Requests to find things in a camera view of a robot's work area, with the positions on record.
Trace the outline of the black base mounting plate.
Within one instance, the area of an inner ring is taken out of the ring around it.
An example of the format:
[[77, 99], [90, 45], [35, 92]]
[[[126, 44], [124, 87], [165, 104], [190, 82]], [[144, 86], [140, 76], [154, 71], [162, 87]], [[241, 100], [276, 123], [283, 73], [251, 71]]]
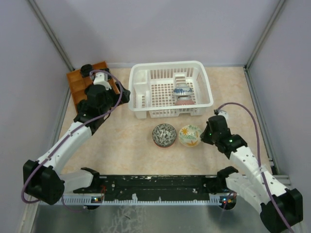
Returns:
[[193, 201], [229, 193], [225, 180], [209, 175], [102, 175], [75, 194], [103, 194], [105, 201]]

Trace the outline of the white plastic dish rack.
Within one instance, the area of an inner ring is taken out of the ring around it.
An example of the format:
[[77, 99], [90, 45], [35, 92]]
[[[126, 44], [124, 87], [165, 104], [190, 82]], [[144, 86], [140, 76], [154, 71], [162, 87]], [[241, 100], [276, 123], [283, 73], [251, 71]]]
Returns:
[[[177, 106], [173, 91], [186, 84], [192, 91], [193, 105]], [[206, 70], [198, 61], [136, 64], [129, 77], [128, 107], [138, 119], [203, 115], [214, 104]]]

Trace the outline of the black leaf pink bowl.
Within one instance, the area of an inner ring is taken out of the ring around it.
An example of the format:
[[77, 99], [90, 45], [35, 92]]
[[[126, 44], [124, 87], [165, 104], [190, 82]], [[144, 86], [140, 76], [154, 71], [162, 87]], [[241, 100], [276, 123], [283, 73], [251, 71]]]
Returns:
[[177, 138], [176, 129], [167, 123], [155, 126], [152, 131], [152, 139], [154, 143], [161, 148], [170, 147]]

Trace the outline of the blue flower white bowl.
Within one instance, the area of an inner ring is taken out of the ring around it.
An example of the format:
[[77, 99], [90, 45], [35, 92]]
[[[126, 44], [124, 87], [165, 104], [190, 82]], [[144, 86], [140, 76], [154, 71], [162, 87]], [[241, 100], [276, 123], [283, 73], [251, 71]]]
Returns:
[[178, 83], [173, 90], [174, 96], [191, 96], [193, 95], [193, 89], [186, 83]]

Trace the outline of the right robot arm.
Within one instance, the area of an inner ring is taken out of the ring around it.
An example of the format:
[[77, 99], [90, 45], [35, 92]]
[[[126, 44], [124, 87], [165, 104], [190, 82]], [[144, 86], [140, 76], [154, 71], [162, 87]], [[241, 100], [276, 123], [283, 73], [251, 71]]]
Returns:
[[215, 145], [242, 172], [230, 166], [218, 172], [218, 188], [239, 194], [258, 213], [266, 229], [280, 233], [303, 220], [303, 197], [279, 182], [259, 161], [238, 134], [232, 134], [224, 116], [212, 116], [201, 141]]

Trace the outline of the pink patterned bowl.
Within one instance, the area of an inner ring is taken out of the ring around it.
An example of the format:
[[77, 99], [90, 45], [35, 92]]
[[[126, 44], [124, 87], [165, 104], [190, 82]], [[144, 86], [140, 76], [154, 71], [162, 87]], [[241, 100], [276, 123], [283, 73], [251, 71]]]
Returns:
[[175, 102], [175, 106], [194, 105], [195, 102], [189, 96], [179, 96]]

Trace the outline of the yellow flower white bowl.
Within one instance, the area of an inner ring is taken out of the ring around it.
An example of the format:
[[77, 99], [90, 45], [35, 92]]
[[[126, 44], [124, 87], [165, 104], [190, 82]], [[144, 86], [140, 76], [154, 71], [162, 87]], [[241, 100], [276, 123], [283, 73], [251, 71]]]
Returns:
[[195, 147], [200, 144], [200, 135], [202, 130], [196, 125], [183, 126], [179, 133], [178, 139], [180, 143], [186, 147]]

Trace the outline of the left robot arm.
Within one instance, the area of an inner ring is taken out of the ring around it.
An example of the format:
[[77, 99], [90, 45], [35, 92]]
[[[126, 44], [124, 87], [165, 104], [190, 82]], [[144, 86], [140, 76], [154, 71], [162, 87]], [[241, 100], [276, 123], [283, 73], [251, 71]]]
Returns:
[[130, 91], [120, 82], [115, 83], [119, 93], [109, 85], [91, 84], [85, 89], [86, 99], [81, 100], [68, 131], [61, 139], [36, 161], [28, 160], [23, 166], [24, 186], [21, 199], [30, 203], [24, 195], [28, 194], [35, 201], [49, 205], [57, 203], [64, 193], [85, 188], [94, 193], [101, 187], [99, 173], [90, 168], [61, 175], [67, 161], [105, 122], [109, 115], [120, 104], [128, 103]]

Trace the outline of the black cup back left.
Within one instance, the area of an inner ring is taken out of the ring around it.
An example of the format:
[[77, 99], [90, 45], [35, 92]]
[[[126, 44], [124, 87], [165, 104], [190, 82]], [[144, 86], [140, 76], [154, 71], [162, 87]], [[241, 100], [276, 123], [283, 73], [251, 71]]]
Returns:
[[80, 68], [80, 74], [83, 78], [89, 77], [91, 71], [93, 71], [93, 65], [85, 64]]

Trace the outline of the aluminium frame rail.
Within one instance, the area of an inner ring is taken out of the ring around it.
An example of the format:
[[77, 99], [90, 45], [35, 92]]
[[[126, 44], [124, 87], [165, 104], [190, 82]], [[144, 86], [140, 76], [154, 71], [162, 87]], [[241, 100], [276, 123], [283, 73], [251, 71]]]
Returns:
[[292, 187], [292, 183], [288, 175], [275, 175], [275, 178], [288, 188]]

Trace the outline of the wooden compartment tray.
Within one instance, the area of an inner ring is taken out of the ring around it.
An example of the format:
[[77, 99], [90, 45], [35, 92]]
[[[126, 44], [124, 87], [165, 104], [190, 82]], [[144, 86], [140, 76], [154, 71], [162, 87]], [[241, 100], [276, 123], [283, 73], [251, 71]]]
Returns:
[[[107, 66], [106, 61], [102, 61], [92, 65], [94, 70], [106, 70], [109, 72], [109, 68]], [[87, 99], [85, 89], [89, 87], [91, 84], [93, 84], [93, 81], [91, 80], [90, 77], [83, 78], [80, 74], [80, 68], [70, 73], [67, 73], [67, 80], [69, 83], [69, 88], [75, 110], [76, 112], [78, 112], [77, 104], [80, 101]]]

